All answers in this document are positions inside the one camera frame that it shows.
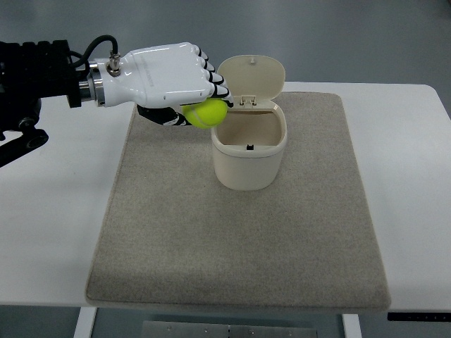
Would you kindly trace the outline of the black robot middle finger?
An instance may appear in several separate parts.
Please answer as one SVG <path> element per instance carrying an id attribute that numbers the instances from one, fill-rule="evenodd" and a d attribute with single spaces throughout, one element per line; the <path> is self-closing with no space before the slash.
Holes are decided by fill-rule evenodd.
<path id="1" fill-rule="evenodd" d="M 216 86 L 224 86 L 226 83 L 224 77 L 215 71 L 209 71 L 209 81 Z"/>

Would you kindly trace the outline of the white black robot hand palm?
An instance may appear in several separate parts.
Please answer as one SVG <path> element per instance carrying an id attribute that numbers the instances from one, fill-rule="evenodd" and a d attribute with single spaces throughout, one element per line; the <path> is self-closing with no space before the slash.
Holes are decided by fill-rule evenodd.
<path id="1" fill-rule="evenodd" d="M 80 82 L 81 99 L 105 107 L 133 102 L 145 108 L 203 102 L 211 96 L 211 82 L 195 47 L 182 42 L 96 58 Z"/>

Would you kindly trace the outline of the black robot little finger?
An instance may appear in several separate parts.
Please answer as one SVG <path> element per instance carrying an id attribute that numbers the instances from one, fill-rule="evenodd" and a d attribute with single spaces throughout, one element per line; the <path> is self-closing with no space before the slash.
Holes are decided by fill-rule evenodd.
<path id="1" fill-rule="evenodd" d="M 195 53 L 196 53 L 199 57 L 203 58 L 204 60 L 208 60 L 208 59 L 209 59 L 209 57 L 207 56 L 207 54 L 204 53 L 198 46 L 195 47 Z"/>

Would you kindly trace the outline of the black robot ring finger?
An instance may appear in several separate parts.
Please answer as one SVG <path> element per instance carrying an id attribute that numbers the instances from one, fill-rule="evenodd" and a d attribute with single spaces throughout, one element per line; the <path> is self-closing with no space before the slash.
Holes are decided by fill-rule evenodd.
<path id="1" fill-rule="evenodd" d="M 216 71 L 215 67 L 212 64 L 210 64 L 208 59 L 204 59 L 203 58 L 202 62 L 203 62 L 203 69 L 208 70 L 209 72 L 215 72 Z"/>

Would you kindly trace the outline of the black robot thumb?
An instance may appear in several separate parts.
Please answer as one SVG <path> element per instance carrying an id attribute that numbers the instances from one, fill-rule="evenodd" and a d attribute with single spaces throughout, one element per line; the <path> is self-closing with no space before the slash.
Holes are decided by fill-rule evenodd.
<path id="1" fill-rule="evenodd" d="M 166 108 L 145 108 L 137 105 L 137 112 L 140 116 L 163 126 L 189 126 L 191 123 L 182 114 L 171 107 Z"/>

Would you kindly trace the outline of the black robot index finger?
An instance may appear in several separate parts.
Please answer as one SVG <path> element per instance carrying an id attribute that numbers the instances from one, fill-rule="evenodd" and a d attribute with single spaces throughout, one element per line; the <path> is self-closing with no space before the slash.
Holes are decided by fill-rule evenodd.
<path id="1" fill-rule="evenodd" d="M 227 87 L 219 84 L 214 84 L 214 89 L 210 97 L 212 99 L 220 99 L 224 101 L 228 108 L 233 107 L 233 96 Z"/>

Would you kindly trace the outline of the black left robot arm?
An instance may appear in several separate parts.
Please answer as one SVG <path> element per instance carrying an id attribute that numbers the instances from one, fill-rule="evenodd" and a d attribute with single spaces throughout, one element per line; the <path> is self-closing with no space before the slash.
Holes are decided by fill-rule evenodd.
<path id="1" fill-rule="evenodd" d="M 202 107 L 203 128 L 219 124 L 233 106 L 223 76 L 208 56 L 189 42 L 146 47 L 121 55 L 110 35 L 94 39 L 85 52 L 67 41 L 1 44 L 1 131 L 18 137 L 1 143 L 7 165 L 43 146 L 48 134 L 39 128 L 41 100 L 65 96 L 72 108 L 85 101 L 101 107 L 127 102 L 159 125 L 194 125 L 187 110 Z M 181 106 L 185 111 L 178 112 Z"/>

